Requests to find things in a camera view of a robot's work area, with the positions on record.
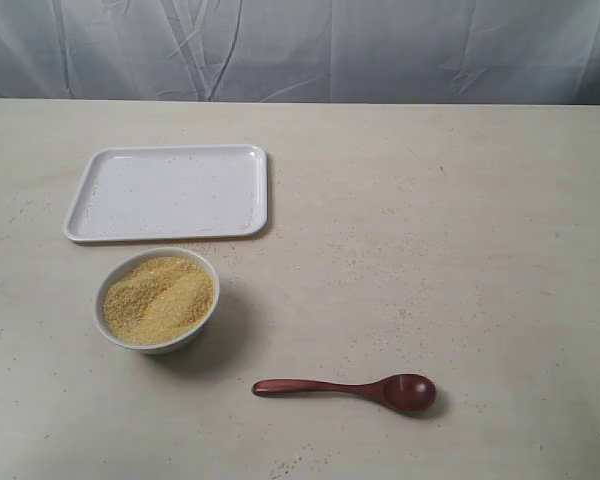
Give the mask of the yellow-brown granular powder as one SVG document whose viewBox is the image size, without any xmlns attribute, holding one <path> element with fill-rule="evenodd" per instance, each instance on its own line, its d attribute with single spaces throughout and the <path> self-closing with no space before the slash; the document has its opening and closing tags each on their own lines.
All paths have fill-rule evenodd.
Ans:
<svg viewBox="0 0 600 480">
<path fill-rule="evenodd" d="M 214 295 L 212 277 L 194 260 L 153 257 L 109 287 L 104 322 L 126 343 L 163 344 L 197 327 L 210 313 Z"/>
</svg>

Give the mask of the dark brown wooden spoon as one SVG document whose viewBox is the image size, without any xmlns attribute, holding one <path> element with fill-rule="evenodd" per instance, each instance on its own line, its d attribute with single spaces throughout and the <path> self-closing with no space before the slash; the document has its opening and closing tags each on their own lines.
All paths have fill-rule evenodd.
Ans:
<svg viewBox="0 0 600 480">
<path fill-rule="evenodd" d="M 334 392 L 354 395 L 404 414 L 422 413 L 436 400 L 437 388 L 425 376 L 396 374 L 367 384 L 341 384 L 302 379 L 269 379 L 256 382 L 256 396 Z"/>
</svg>

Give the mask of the white ceramic bowl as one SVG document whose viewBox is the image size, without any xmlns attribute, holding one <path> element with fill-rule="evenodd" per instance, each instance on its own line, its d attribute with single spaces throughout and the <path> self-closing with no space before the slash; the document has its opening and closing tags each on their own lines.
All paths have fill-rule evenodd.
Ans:
<svg viewBox="0 0 600 480">
<path fill-rule="evenodd" d="M 200 266 L 204 271 L 206 271 L 213 279 L 215 295 L 214 295 L 214 303 L 211 307 L 210 313 L 206 318 L 194 329 L 189 331 L 188 333 L 163 344 L 157 345 L 135 345 L 126 343 L 116 337 L 109 331 L 105 322 L 104 322 L 104 314 L 103 314 L 103 302 L 104 296 L 109 289 L 109 287 L 121 279 L 123 276 L 128 274 L 134 267 L 138 266 L 141 262 L 146 261 L 153 257 L 159 256 L 176 256 L 176 257 L 185 257 L 190 258 L 196 262 L 198 266 Z M 215 309 L 218 305 L 220 294 L 220 282 L 218 275 L 214 269 L 214 267 L 209 263 L 207 259 L 205 259 L 200 254 L 193 252 L 191 250 L 180 248 L 180 247 L 161 247 L 151 249 L 140 254 L 134 255 L 131 258 L 125 260 L 122 264 L 114 268 L 107 277 L 103 280 L 100 285 L 97 294 L 94 299 L 94 319 L 99 329 L 100 333 L 113 344 L 128 349 L 133 350 L 145 355 L 160 355 L 175 352 L 180 350 L 193 342 L 193 340 L 200 337 L 201 334 L 207 331 L 207 325 L 211 322 L 213 315 L 215 313 Z"/>
</svg>

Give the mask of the grey wrinkled backdrop curtain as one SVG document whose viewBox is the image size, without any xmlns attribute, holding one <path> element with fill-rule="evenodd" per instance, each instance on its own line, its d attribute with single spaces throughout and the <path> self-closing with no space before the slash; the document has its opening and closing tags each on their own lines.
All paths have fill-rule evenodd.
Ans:
<svg viewBox="0 0 600 480">
<path fill-rule="evenodd" d="M 0 98 L 600 105 L 600 1 L 0 1 Z"/>
</svg>

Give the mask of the white rectangular plastic tray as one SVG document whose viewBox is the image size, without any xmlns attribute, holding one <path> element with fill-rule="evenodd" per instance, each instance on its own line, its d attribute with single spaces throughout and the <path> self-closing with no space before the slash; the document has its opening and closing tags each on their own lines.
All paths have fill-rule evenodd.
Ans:
<svg viewBox="0 0 600 480">
<path fill-rule="evenodd" d="M 76 243 L 246 237 L 268 221 L 268 158 L 249 144 L 110 148 L 64 222 Z"/>
</svg>

